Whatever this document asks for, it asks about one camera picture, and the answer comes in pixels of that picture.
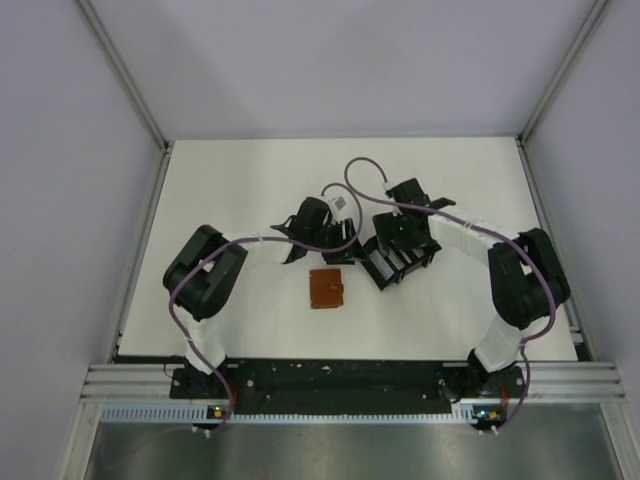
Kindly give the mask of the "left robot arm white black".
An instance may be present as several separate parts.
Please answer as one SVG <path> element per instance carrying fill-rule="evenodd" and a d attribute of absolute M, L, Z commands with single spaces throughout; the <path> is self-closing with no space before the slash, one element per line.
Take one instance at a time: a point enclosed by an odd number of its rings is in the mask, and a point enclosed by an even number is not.
<path fill-rule="evenodd" d="M 345 201 L 307 197 L 298 211 L 265 232 L 225 234 L 199 226 L 171 262 L 162 278 L 169 293 L 169 313 L 186 344 L 186 360 L 195 368 L 192 384 L 205 396 L 216 396 L 226 387 L 227 374 L 220 367 L 226 353 L 214 319 L 230 297 L 242 271 L 262 264 L 289 265 L 309 252 L 325 262 L 357 258 L 358 236 L 363 226 L 362 206 L 357 214 L 344 212 Z"/>

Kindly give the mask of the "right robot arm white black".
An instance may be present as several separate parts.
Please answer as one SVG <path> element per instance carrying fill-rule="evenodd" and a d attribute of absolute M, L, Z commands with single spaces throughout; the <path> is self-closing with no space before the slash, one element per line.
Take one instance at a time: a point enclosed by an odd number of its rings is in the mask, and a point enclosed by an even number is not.
<path fill-rule="evenodd" d="M 367 247 L 368 269 L 381 288 L 428 265 L 452 247 L 488 269 L 495 309 L 486 334 L 468 356 L 466 380 L 487 396 L 504 380 L 503 371 L 531 341 L 527 329 L 544 318 L 546 335 L 570 287 L 549 235 L 540 228 L 517 232 L 472 217 L 448 198 L 429 198 L 417 179 L 385 189 L 390 211 L 373 217 L 375 235 Z"/>

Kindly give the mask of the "brown leather card holder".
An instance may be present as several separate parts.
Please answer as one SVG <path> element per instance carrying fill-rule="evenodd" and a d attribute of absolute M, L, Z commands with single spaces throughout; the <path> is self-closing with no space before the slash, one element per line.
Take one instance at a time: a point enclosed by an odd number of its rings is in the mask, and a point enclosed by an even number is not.
<path fill-rule="evenodd" d="M 314 269 L 309 272 L 310 306 L 314 310 L 344 305 L 344 284 L 339 268 Z"/>

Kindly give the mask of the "black card rack box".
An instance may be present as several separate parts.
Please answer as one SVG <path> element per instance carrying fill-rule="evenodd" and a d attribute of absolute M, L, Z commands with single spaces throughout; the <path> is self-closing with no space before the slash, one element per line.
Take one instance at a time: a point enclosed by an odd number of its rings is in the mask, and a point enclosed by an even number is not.
<path fill-rule="evenodd" d="M 392 245 L 387 253 L 383 253 L 376 237 L 371 237 L 364 244 L 367 260 L 361 265 L 380 291 L 394 284 L 400 284 L 408 275 L 416 270 L 427 268 L 440 246 L 402 250 Z"/>

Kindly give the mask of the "credit cards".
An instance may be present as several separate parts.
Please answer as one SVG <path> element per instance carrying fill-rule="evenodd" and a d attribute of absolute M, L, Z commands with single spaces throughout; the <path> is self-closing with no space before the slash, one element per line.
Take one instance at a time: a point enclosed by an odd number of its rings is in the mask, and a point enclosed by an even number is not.
<path fill-rule="evenodd" d="M 407 275 L 412 273 L 416 267 L 415 263 L 405 258 L 403 252 L 399 255 L 394 252 L 383 255 L 380 251 L 374 251 L 371 254 L 371 261 L 385 281 L 393 281 L 396 283 L 402 281 Z"/>

